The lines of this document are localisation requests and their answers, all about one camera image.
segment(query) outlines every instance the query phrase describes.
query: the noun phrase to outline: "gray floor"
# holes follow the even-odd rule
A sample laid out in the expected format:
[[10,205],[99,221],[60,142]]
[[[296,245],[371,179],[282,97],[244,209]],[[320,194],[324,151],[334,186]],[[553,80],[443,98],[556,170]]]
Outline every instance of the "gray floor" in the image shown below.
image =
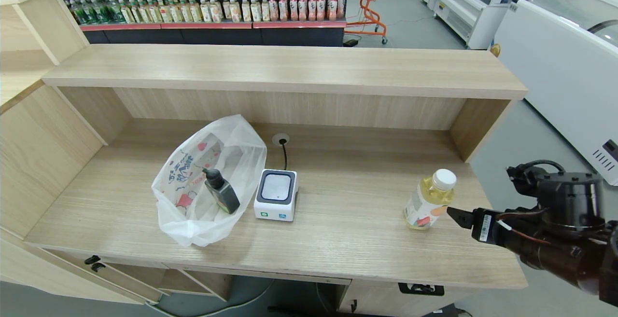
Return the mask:
[[[378,0],[374,6],[389,26],[386,47],[464,48],[439,20],[431,18],[420,0]],[[419,20],[415,23],[405,20]],[[359,46],[382,47],[380,37],[364,36]],[[558,161],[567,170],[588,171],[590,168],[574,150],[557,135],[527,103],[520,102],[505,117],[472,162],[481,185],[495,209],[531,207],[531,198],[520,196],[508,181],[504,167],[534,159]],[[605,216],[618,219],[618,189],[604,186]],[[457,303],[474,317],[571,317],[615,316],[616,308],[599,302],[558,278],[522,266],[529,287],[521,290],[486,290]],[[267,279],[240,277],[235,280],[230,303],[244,302],[269,284]],[[325,299],[332,299],[332,286],[322,285]],[[315,285],[305,282],[276,281],[267,294],[251,305],[221,313],[218,316],[260,317],[283,316],[267,313],[267,306],[295,306],[314,315],[325,315],[315,294]],[[221,308],[215,298],[190,295],[164,297],[161,307],[179,315],[196,315]],[[126,305],[91,300],[57,297],[35,289],[7,284],[0,286],[0,315],[2,317],[161,317],[146,306]]]

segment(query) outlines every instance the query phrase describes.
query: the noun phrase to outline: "dark bottle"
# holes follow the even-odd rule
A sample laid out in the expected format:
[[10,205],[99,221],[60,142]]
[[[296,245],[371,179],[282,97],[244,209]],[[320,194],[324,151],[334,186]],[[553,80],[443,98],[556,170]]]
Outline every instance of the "dark bottle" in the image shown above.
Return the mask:
[[206,174],[204,184],[210,191],[210,194],[217,201],[221,209],[229,214],[234,213],[240,206],[236,192],[232,189],[232,185],[223,178],[221,172],[217,169],[203,169]]

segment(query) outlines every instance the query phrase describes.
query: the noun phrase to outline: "checkout counter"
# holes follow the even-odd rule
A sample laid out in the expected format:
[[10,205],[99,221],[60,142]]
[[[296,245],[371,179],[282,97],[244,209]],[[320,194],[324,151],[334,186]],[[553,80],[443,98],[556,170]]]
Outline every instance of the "checkout counter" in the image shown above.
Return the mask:
[[[172,292],[227,300],[238,275],[324,282],[338,311],[386,316],[527,285],[515,255],[448,216],[428,231],[402,216],[439,168],[457,175],[456,207],[491,207],[468,162],[527,92],[492,54],[90,45],[62,0],[2,5],[3,25],[19,18],[3,45],[21,36],[33,48],[2,51],[2,279],[139,304]],[[184,139],[230,114],[267,143],[267,167],[283,163],[272,135],[290,135],[294,222],[248,210],[224,240],[181,247],[159,230],[150,185]]]

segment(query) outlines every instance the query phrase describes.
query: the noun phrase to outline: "white plastic bag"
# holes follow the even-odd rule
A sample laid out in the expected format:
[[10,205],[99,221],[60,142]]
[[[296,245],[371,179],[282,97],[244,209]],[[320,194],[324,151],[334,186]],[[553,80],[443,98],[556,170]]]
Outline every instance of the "white plastic bag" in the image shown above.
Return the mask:
[[[179,244],[207,246],[229,235],[247,209],[267,159],[267,147],[240,115],[214,121],[184,141],[152,184],[159,228]],[[202,169],[218,169],[240,207],[227,214],[204,185]]]

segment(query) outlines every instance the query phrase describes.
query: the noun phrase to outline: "black bracket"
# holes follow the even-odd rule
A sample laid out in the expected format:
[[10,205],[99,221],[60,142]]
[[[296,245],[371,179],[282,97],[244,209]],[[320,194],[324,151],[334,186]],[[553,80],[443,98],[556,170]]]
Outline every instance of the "black bracket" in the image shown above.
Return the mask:
[[431,284],[412,284],[410,288],[407,283],[399,283],[399,291],[403,294],[444,296],[444,286],[431,286]]
[[90,267],[90,269],[92,269],[92,271],[94,271],[95,273],[98,273],[99,270],[102,268],[106,268],[105,264],[103,264],[102,262],[96,262]]
[[93,255],[90,258],[84,260],[84,264],[86,265],[91,265],[91,264],[95,264],[96,262],[98,262],[99,260],[101,260],[101,258],[99,258],[98,255]]

